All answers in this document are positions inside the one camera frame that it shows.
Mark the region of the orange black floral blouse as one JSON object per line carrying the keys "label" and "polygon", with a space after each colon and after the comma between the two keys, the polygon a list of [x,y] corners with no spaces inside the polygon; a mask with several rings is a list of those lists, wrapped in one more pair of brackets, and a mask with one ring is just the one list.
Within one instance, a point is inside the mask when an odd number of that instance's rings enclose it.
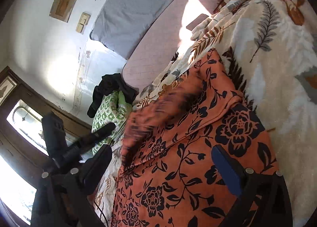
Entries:
{"label": "orange black floral blouse", "polygon": [[236,198],[211,158],[216,145],[256,173],[278,169],[268,132],[210,50],[128,118],[111,226],[220,225]]}

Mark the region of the wooden stained glass door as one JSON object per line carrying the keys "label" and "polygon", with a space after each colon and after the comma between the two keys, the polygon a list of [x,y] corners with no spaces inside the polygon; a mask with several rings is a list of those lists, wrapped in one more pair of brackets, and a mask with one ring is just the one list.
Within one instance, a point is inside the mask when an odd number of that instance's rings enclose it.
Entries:
{"label": "wooden stained glass door", "polygon": [[38,94],[10,67],[1,71],[1,201],[19,226],[29,226],[38,181],[48,161],[41,118],[53,112],[74,140],[91,126]]}

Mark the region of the green white checkered pillow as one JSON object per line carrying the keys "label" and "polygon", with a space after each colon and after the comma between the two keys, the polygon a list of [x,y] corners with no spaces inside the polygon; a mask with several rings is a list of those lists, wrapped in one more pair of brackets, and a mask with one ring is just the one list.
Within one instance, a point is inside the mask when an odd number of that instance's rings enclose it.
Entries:
{"label": "green white checkered pillow", "polygon": [[110,95],[103,97],[102,103],[92,121],[92,132],[96,132],[111,122],[116,125],[116,128],[110,136],[100,141],[91,149],[93,155],[97,153],[103,144],[113,147],[116,146],[117,142],[122,140],[124,127],[131,111],[132,106],[126,102],[122,91],[114,91]]}

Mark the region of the black garment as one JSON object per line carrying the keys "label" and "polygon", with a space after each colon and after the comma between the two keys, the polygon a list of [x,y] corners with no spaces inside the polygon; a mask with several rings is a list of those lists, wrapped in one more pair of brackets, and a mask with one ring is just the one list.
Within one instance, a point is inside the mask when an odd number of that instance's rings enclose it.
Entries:
{"label": "black garment", "polygon": [[103,97],[112,94],[115,91],[122,91],[125,101],[131,104],[139,91],[128,85],[120,73],[112,75],[104,75],[102,81],[95,86],[92,93],[92,103],[89,106],[87,115],[89,118],[94,118],[98,108],[100,107]]}

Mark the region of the pink quilted bed cover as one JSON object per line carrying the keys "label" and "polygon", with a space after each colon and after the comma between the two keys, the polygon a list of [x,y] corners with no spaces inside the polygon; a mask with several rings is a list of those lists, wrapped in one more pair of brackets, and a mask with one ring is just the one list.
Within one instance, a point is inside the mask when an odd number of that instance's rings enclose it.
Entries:
{"label": "pink quilted bed cover", "polygon": [[124,81],[142,91],[166,68],[180,46],[192,45],[192,30],[223,0],[173,0],[154,21],[122,70]]}

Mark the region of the leaf pattern fleece blanket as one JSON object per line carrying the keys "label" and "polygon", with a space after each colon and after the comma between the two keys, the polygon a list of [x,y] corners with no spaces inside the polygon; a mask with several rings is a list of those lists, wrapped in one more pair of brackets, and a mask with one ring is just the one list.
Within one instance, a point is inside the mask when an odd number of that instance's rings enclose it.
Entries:
{"label": "leaf pattern fleece blanket", "polygon": [[[191,41],[140,91],[133,112],[170,91],[216,50],[246,108],[269,134],[290,196],[292,226],[316,225],[316,13],[310,4],[226,0],[193,30]],[[123,139],[95,193],[95,212],[105,226],[111,226]]]}

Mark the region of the grey blue pillow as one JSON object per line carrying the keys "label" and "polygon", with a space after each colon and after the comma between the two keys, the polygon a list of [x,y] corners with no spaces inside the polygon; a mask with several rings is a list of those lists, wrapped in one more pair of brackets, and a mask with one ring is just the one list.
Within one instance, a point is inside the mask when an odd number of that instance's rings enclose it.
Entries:
{"label": "grey blue pillow", "polygon": [[106,0],[90,32],[90,39],[127,60],[172,1]]}

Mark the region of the beige wall switch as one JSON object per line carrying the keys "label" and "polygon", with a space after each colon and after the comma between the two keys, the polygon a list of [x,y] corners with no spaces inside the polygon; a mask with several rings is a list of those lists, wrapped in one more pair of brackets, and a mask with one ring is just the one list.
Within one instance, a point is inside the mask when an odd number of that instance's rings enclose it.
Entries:
{"label": "beige wall switch", "polygon": [[83,12],[81,14],[81,17],[80,17],[80,19],[78,21],[78,25],[76,27],[76,32],[77,33],[83,34],[83,32],[84,32],[84,30],[85,30],[85,28],[86,28],[86,26],[87,26],[87,24],[88,24],[88,22],[90,20],[90,17],[91,17],[91,15],[88,14],[88,13]]}

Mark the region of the beige wall picture frame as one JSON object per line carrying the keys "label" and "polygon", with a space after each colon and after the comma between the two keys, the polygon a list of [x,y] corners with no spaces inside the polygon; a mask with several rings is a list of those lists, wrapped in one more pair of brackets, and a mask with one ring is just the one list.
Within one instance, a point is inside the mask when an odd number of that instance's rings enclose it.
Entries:
{"label": "beige wall picture frame", "polygon": [[67,23],[76,1],[77,0],[54,0],[49,16]]}

